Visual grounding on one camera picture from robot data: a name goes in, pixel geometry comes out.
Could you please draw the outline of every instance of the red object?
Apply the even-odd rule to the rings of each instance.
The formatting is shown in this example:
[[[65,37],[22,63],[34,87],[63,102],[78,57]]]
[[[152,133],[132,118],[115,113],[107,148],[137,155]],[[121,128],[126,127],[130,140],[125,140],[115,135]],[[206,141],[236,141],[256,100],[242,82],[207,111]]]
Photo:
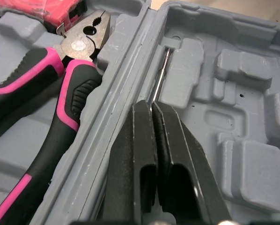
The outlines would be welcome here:
[[[53,27],[58,27],[64,22],[65,31],[70,29],[79,15],[70,18],[73,11],[81,0],[0,0],[0,15],[6,11],[22,12],[48,22]]]

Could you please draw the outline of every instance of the small hole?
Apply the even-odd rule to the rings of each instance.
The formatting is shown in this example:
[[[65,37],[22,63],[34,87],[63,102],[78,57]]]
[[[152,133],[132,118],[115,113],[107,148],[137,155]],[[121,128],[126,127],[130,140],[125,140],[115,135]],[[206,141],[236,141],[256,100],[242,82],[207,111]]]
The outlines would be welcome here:
[[[84,27],[83,32],[86,35],[95,35],[96,34],[96,28],[92,27],[92,26],[87,26],[87,27]]]
[[[178,41],[180,41],[180,40],[181,40],[180,36],[178,36],[178,35],[174,35],[174,36],[172,36],[172,39],[175,39],[175,40],[178,40]]]

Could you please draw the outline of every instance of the pliers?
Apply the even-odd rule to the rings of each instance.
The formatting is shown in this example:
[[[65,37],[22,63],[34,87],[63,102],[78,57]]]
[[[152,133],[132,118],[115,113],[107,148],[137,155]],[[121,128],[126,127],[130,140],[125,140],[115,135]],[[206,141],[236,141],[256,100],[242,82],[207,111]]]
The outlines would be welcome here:
[[[61,77],[67,66],[47,137],[26,173],[0,205],[0,224],[25,224],[41,203],[59,160],[75,139],[87,96],[102,82],[92,60],[107,41],[109,30],[110,14],[96,11],[66,32],[61,45],[30,50],[0,84],[2,121]]]
[[[155,199],[179,225],[231,221],[200,143],[173,107],[158,101],[169,57],[167,48],[148,100],[131,107],[112,145],[102,220],[71,225],[140,225]]]

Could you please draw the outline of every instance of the molded plastic tray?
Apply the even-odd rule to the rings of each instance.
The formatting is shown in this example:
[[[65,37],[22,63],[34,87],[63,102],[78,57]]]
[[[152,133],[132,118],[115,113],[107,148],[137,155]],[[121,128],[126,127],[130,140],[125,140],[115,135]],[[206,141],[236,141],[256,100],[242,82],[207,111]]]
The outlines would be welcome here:
[[[77,138],[30,224],[96,217],[111,146],[131,105],[147,99],[166,46],[174,52],[160,101],[178,111],[202,145],[232,218],[280,220],[280,24],[185,2],[167,2],[158,12],[149,5],[88,2],[89,12],[112,13],[112,34],[97,60],[103,83],[88,97]],[[28,49],[61,40],[38,21],[5,14],[0,81]],[[2,126],[0,203],[45,138],[58,85],[37,97],[42,108],[34,112],[29,103],[22,109],[27,117]]]

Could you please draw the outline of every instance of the pliers jaw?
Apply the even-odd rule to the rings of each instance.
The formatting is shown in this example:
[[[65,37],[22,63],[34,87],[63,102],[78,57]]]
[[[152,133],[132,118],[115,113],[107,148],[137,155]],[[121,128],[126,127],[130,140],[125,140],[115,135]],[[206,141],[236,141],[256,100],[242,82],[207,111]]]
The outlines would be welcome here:
[[[54,46],[60,58],[93,61],[109,37],[110,18],[108,12],[97,10],[78,22],[64,34],[61,45]]]

